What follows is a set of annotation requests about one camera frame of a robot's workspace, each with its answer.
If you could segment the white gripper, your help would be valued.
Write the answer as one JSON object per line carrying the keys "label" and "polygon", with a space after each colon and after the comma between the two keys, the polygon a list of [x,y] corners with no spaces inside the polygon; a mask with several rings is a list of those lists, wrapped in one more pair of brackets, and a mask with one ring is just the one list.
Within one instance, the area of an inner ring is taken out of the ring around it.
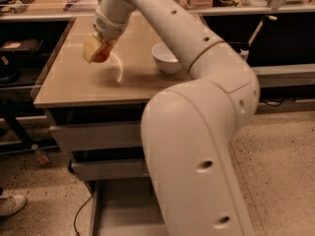
{"label": "white gripper", "polygon": [[92,63],[97,54],[105,48],[106,44],[102,39],[108,41],[110,48],[114,48],[118,38],[126,30],[127,24],[115,23],[100,8],[96,8],[93,27],[97,32],[89,33],[83,45],[82,55],[88,63]]}

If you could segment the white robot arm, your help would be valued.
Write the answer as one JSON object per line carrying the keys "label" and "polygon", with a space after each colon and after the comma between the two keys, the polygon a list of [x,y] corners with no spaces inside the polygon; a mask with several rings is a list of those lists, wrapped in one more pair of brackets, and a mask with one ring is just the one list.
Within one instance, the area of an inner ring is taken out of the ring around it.
{"label": "white robot arm", "polygon": [[189,75],[160,91],[141,121],[145,160],[168,236],[254,236],[228,143],[254,115],[260,96],[248,64],[173,0],[101,0],[88,62],[139,10]]}

